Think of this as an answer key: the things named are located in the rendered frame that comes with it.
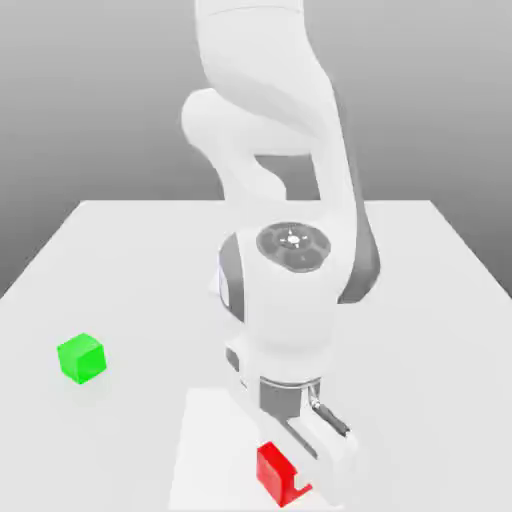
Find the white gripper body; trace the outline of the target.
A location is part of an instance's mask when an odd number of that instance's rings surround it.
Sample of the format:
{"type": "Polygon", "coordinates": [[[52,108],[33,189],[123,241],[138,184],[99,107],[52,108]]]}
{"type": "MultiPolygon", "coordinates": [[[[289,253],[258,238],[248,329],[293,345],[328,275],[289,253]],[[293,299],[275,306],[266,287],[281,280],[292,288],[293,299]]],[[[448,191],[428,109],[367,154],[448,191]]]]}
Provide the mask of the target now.
{"type": "Polygon", "coordinates": [[[302,481],[311,483],[326,503],[347,504],[356,480],[358,442],[353,434],[340,435],[313,411],[302,411],[299,417],[283,422],[258,411],[256,422],[302,481]]]}

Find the small red cube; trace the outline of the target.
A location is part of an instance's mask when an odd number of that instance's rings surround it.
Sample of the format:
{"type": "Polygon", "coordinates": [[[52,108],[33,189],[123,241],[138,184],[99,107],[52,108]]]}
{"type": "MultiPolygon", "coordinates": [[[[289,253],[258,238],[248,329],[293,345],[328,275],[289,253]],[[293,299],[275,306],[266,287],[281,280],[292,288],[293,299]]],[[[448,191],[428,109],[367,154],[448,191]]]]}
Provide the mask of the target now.
{"type": "Polygon", "coordinates": [[[271,441],[257,449],[256,477],[276,504],[283,508],[313,489],[298,482],[298,471],[271,441]]]}

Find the small green cube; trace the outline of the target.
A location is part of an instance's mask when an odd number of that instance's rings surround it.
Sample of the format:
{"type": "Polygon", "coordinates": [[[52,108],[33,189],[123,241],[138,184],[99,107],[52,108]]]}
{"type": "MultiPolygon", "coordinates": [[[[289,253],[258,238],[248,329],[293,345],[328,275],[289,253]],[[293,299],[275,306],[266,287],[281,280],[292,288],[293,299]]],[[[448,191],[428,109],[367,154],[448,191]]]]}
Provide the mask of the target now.
{"type": "Polygon", "coordinates": [[[84,384],[106,370],[103,345],[87,333],[81,333],[57,346],[62,373],[77,384],[84,384]]]}

